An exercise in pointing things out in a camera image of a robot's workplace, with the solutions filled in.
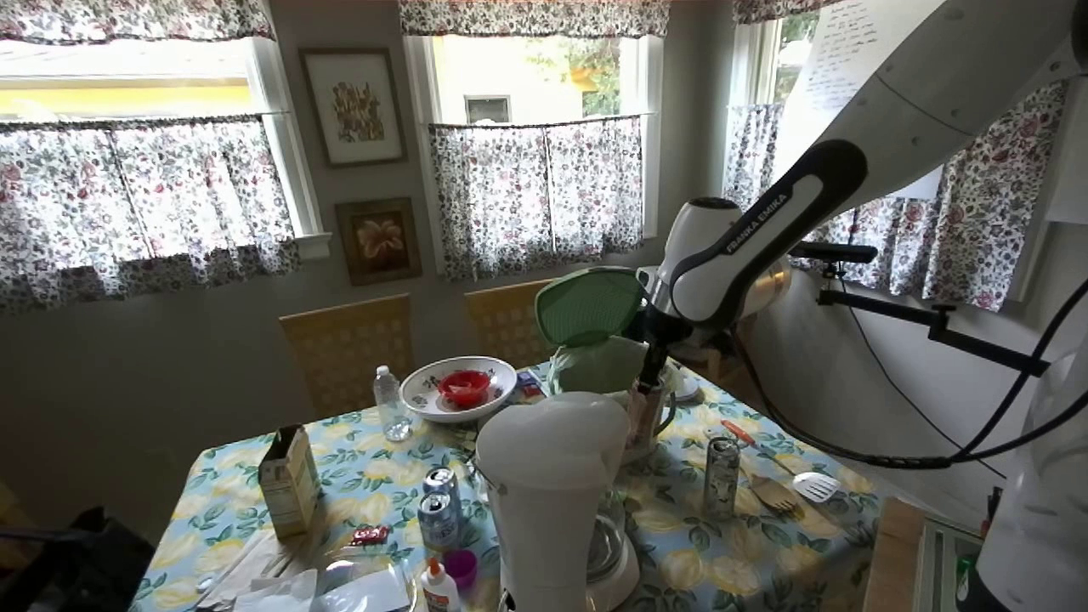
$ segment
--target plate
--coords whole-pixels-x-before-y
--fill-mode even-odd
[[[439,395],[439,382],[456,371],[487,371],[488,402],[463,412],[449,409],[444,399]],[[480,421],[480,419],[488,419],[495,409],[504,409],[514,387],[516,387],[516,371],[507,359],[495,359],[487,354],[463,354],[463,358],[430,359],[410,371],[402,382],[402,402],[424,421]]]

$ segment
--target blue tablecloth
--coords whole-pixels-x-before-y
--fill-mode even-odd
[[[835,459],[789,439],[775,421],[701,382],[701,403],[679,409],[656,447],[626,464],[613,501],[633,524],[641,582],[626,609],[860,609],[881,497]],[[740,452],[735,518],[701,518],[708,433],[735,421],[754,446]],[[389,528],[384,554],[405,573],[424,562],[419,501],[424,473],[443,462],[463,476],[468,548],[483,556],[471,609],[495,601],[495,530],[488,506],[464,489],[468,427],[419,424],[407,442],[378,433],[378,412],[350,412],[307,424],[326,492],[321,556],[335,556],[358,528]],[[273,434],[240,439],[198,455],[171,528],[133,609],[193,609],[198,583],[273,530],[256,480]],[[775,513],[749,484],[817,470],[838,492]]]

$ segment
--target floral curtain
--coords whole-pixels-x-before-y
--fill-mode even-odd
[[[1000,308],[1041,199],[1064,85],[1044,85],[945,163],[937,199],[890,196],[846,212],[821,238],[876,243],[846,278],[890,295]]]
[[[641,119],[430,125],[449,278],[600,258],[641,235]]]
[[[286,272],[266,125],[0,125],[0,314]]]
[[[778,141],[780,105],[749,105],[735,107],[729,140],[723,145],[723,187],[719,192],[740,206],[751,206],[754,196],[771,187],[775,174],[775,141]]]
[[[0,42],[99,45],[273,37],[260,0],[0,0]]]
[[[398,0],[405,33],[661,37],[669,0]]]
[[[785,14],[820,10],[835,0],[735,0],[737,22],[778,20]]]

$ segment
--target picture frame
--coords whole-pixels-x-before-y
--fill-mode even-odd
[[[419,274],[419,241],[407,196],[335,204],[335,226],[354,285]]]
[[[307,47],[303,70],[328,165],[405,161],[395,76],[384,47]]]

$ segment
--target cord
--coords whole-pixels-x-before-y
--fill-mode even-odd
[[[1067,314],[1083,299],[1088,293],[1088,278],[1059,301],[1059,308],[1049,316],[1048,331],[1041,332],[1041,339],[1031,349],[1031,359],[1041,359],[1044,349],[1049,345],[1053,332],[1059,331],[1059,322],[1067,319]],[[997,412],[990,413],[990,421],[976,433],[976,439],[968,439],[955,455],[968,455],[972,447],[982,446],[982,439],[990,439],[990,433],[997,427],[997,421],[1012,409],[1016,395],[1026,383],[1026,371],[1021,371],[1021,376],[1009,383],[1006,399],[997,403]]]
[[[1049,421],[1031,427],[1026,434],[1016,434],[1016,439],[1009,439],[1009,442],[1000,442],[1000,446],[980,447],[980,452],[972,452],[972,455],[963,455],[963,462],[976,462],[976,459],[1000,455],[1000,452],[1009,452],[1009,447],[1016,447],[1016,446],[1026,446],[1026,442],[1032,442],[1032,439],[1053,433],[1053,427],[1059,427],[1067,419],[1082,413],[1083,403],[1088,403],[1088,391],[1083,391],[1077,402],[1070,402],[1064,412],[1056,412]]]
[[[1083,278],[1082,289],[1075,289],[1075,293],[1064,299],[1064,306],[1049,316],[1049,322],[1048,322],[1036,349],[1044,349],[1044,345],[1049,342],[1049,337],[1059,331],[1059,322],[1067,319],[1070,306],[1082,301],[1083,293],[1088,293],[1088,278]],[[810,442],[810,446],[817,446],[817,447],[821,447],[821,452],[832,452],[832,455],[843,455],[843,459],[857,459],[857,462],[868,462],[868,464],[888,464],[888,470],[949,470],[949,464],[955,464],[955,462],[980,462],[980,459],[990,459],[990,455],[1021,447],[1021,446],[1026,446],[1026,442],[1048,434],[1048,433],[1053,433],[1056,424],[1064,424],[1067,419],[1075,419],[1075,413],[1088,403],[1088,391],[1083,391],[1083,395],[1082,395],[1075,403],[1067,403],[1056,419],[1044,421],[1041,427],[1032,427],[1032,433],[1026,433],[1026,434],[1016,434],[1016,439],[1009,439],[1009,442],[990,446],[990,447],[982,447],[982,452],[972,452],[972,447],[963,452],[963,447],[957,447],[955,455],[871,455],[871,452],[857,452],[857,447],[825,442],[825,439],[800,427],[796,421],[789,421],[789,419],[771,403],[771,399],[763,395],[763,383],[761,383],[761,376],[757,376],[757,371],[754,371],[754,359],[751,359],[751,354],[749,354],[749,345],[745,345],[745,337],[740,337],[737,331],[729,331],[729,337],[735,337],[735,349],[737,349],[737,358],[745,359],[749,376],[751,376],[757,399],[763,402],[769,413],[771,413],[789,434],[796,434],[796,439],[801,439],[801,442]],[[980,442],[990,434],[985,427],[992,427],[997,421],[1000,421],[1000,419],[990,419],[972,442],[980,446]]]
[[[881,354],[873,349],[868,331],[857,319],[857,308],[851,308],[854,331],[862,342],[862,349],[871,354],[871,359],[876,363],[881,376],[890,383],[890,391],[933,433],[940,434],[949,446],[955,446],[955,452],[963,447],[940,424],[933,424],[922,403],[890,376],[890,371],[883,366]]]

